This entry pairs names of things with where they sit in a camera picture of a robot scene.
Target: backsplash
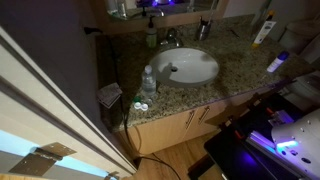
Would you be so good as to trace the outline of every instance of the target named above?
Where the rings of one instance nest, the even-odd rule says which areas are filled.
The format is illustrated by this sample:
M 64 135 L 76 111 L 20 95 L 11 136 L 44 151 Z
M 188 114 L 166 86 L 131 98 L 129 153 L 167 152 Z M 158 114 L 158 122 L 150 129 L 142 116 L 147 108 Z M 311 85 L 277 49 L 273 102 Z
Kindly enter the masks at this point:
M 245 15 L 245 16 L 237 16 L 237 17 L 230 17 L 224 18 L 219 20 L 214 20 L 211 25 L 211 31 L 222 31 L 228 30 L 235 26 L 246 26 L 251 23 L 253 20 L 254 15 Z M 179 31 L 179 36 L 193 36 L 196 33 L 198 23 L 186 24 L 186 25 L 179 25 L 174 26 Z M 167 30 L 171 27 L 166 28 L 159 28 L 158 30 L 158 43 L 165 38 Z M 125 43 L 126 46 L 128 45 L 135 45 L 137 43 L 145 44 L 145 32 L 138 31 L 132 32 L 127 34 L 120 34 L 120 35 L 113 35 L 111 36 L 112 43 L 118 47 L 122 46 Z

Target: granite countertop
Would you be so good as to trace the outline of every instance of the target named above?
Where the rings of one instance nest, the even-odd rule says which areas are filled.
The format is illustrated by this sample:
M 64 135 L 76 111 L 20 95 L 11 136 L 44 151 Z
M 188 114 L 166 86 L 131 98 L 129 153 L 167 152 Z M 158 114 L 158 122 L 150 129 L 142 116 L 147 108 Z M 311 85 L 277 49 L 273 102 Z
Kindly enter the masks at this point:
M 303 59 L 290 55 L 274 73 L 268 73 L 267 67 L 284 48 L 266 38 L 260 47 L 252 49 L 251 28 L 246 25 L 234 27 L 233 30 L 240 38 L 232 34 L 229 29 L 212 30 L 204 41 L 194 41 L 193 36 L 182 36 L 184 47 L 202 50 L 216 59 L 220 66 L 219 74 L 212 83 L 198 88 L 173 88 L 157 83 L 157 98 L 147 111 L 134 109 L 132 100 L 135 96 L 141 95 L 141 73 L 144 67 L 154 55 L 168 48 L 148 49 L 144 42 L 125 48 L 120 57 L 118 71 L 124 92 L 124 107 L 129 111 L 128 127 L 271 86 L 313 71 Z M 115 43 L 114 46 L 115 49 L 120 48 L 121 43 Z M 123 130 L 121 114 L 118 112 L 112 117 L 111 130 Z

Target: blue light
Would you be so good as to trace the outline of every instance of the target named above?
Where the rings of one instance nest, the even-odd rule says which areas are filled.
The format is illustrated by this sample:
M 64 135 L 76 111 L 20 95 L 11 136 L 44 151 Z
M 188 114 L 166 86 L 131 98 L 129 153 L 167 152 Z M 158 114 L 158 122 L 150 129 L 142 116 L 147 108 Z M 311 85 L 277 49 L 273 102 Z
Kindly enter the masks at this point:
M 297 145 L 298 145 L 297 141 L 287 141 L 287 142 L 283 142 L 283 143 L 278 143 L 277 147 L 282 148 L 282 147 L 286 147 L 286 146 L 297 146 Z

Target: bathroom sink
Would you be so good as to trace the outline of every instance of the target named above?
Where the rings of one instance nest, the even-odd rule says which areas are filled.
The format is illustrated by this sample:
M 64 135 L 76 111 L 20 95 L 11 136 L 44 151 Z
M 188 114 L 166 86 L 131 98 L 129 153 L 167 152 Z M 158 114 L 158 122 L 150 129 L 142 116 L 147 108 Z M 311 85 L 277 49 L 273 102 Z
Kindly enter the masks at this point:
M 219 72 L 217 61 L 209 54 L 192 48 L 164 51 L 150 61 L 157 81 L 167 86 L 189 88 L 211 82 Z

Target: lotion bottle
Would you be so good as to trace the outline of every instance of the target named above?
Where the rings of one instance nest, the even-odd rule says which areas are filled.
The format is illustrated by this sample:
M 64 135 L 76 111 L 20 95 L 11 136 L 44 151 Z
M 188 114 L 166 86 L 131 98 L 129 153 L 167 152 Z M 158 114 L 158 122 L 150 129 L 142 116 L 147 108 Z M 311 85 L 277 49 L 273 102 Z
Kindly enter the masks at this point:
M 153 25 L 153 17 L 154 16 L 150 16 L 150 21 L 146 30 L 146 41 L 149 48 L 155 48 L 157 46 L 157 29 Z

